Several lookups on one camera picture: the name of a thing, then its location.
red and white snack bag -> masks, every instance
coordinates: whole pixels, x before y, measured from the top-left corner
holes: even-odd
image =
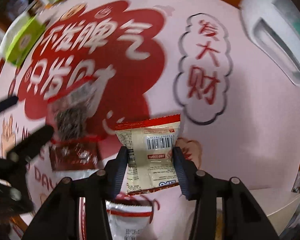
[[[86,120],[95,91],[93,77],[87,76],[48,99],[46,123],[54,128],[56,141],[86,136]]]
[[[63,177],[82,179],[96,172],[98,167],[98,136],[84,137],[71,141],[51,140],[49,154],[51,168],[57,181]]]
[[[129,206],[106,201],[113,240],[137,240],[149,224],[152,206]]]
[[[171,149],[178,138],[179,126],[180,114],[115,127],[120,142],[129,152],[129,195],[178,185]]]

red stripe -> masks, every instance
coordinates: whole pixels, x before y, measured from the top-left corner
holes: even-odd
[[[141,212],[141,213],[130,213],[130,212],[121,212],[116,210],[107,210],[111,215],[121,216],[121,217],[150,217],[152,212]]]
[[[155,125],[162,125],[167,123],[173,122],[180,122],[180,114],[175,114],[171,116],[164,116],[155,119],[148,119],[139,122],[126,122],[126,123],[119,123],[114,128],[116,131],[126,130],[126,129],[134,129],[140,127],[148,127],[148,126],[155,126]]]
[[[1,74],[1,71],[2,71],[2,69],[3,69],[3,65],[5,64],[6,62],[5,62],[5,60],[2,58],[2,59],[0,59],[0,74]]]
[[[82,240],[86,240],[86,218],[85,218],[85,206],[83,204],[83,198],[81,197],[79,199],[79,206],[80,206],[80,226],[81,226],[81,236],[82,236]]]
[[[179,183],[173,183],[167,186],[162,186],[162,187],[155,187],[155,188],[149,188],[149,189],[143,189],[140,191],[135,191],[135,192],[130,192],[127,193],[126,196],[134,196],[134,195],[140,195],[140,194],[147,194],[147,193],[153,193],[153,192],[157,192],[159,190],[165,189],[165,188],[170,188],[170,187],[174,187],[174,186],[178,186]]]

snack packet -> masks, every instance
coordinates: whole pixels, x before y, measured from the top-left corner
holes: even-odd
[[[93,77],[87,76],[48,99],[46,123],[54,128],[56,141],[86,135],[86,120],[95,91]]]
[[[178,185],[172,162],[172,147],[178,138],[180,114],[115,127],[120,142],[128,148],[127,193],[149,193]]]
[[[128,206],[106,201],[106,207],[113,240],[137,240],[152,215],[151,206]]]
[[[82,179],[96,172],[99,169],[97,142],[100,140],[98,136],[65,142],[51,140],[52,144],[49,146],[51,167],[58,179],[63,177]]]

